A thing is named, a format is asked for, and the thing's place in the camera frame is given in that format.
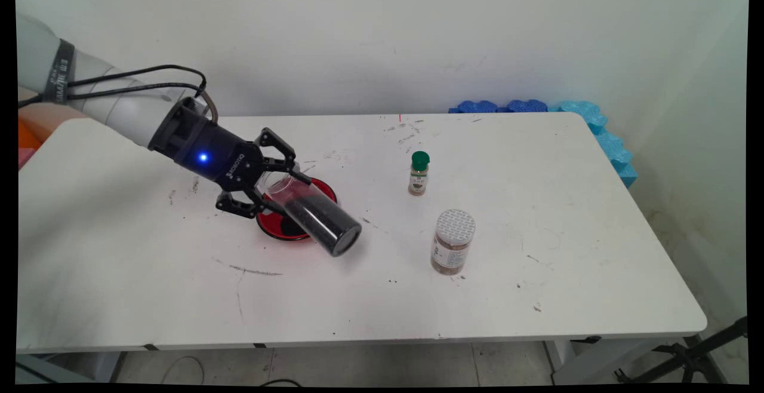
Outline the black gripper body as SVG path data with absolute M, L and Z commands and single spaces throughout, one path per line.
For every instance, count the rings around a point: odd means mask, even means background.
M 255 187 L 265 171 L 259 146 L 202 115 L 193 97 L 184 97 L 170 109 L 148 148 L 227 192 Z

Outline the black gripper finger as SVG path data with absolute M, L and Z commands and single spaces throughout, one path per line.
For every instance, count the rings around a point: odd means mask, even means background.
M 246 189 L 245 191 L 221 191 L 215 202 L 218 210 L 227 213 L 237 214 L 247 219 L 254 219 L 259 214 L 276 213 L 283 216 L 284 207 L 269 195 L 256 189 Z
M 312 179 L 308 175 L 302 173 L 297 166 L 297 163 L 295 162 L 297 154 L 295 154 L 294 148 L 269 127 L 264 127 L 262 129 L 260 136 L 256 141 L 256 145 L 259 149 L 268 148 L 268 146 L 270 146 L 283 155 L 283 159 L 262 156 L 262 161 L 260 161 L 259 166 L 260 170 L 287 173 L 306 185 L 311 185 L 313 183 Z

